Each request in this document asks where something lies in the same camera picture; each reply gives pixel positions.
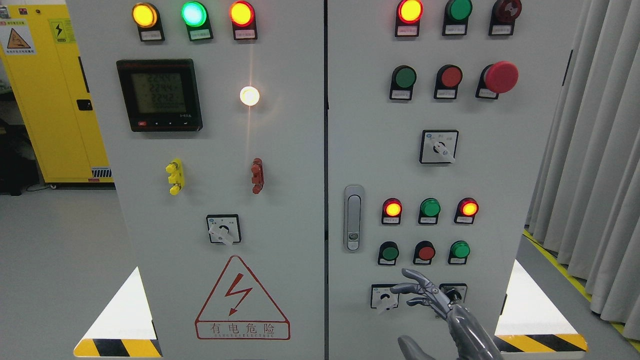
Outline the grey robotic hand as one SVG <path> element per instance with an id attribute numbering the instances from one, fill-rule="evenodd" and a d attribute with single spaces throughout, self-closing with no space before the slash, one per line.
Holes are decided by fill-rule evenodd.
<path id="1" fill-rule="evenodd" d="M 448 324 L 457 348 L 458 360 L 502 360 L 503 355 L 476 317 L 465 305 L 457 304 L 421 272 L 403 268 L 401 273 L 414 282 L 393 285 L 393 294 L 416 294 L 408 306 L 427 306 Z"/>

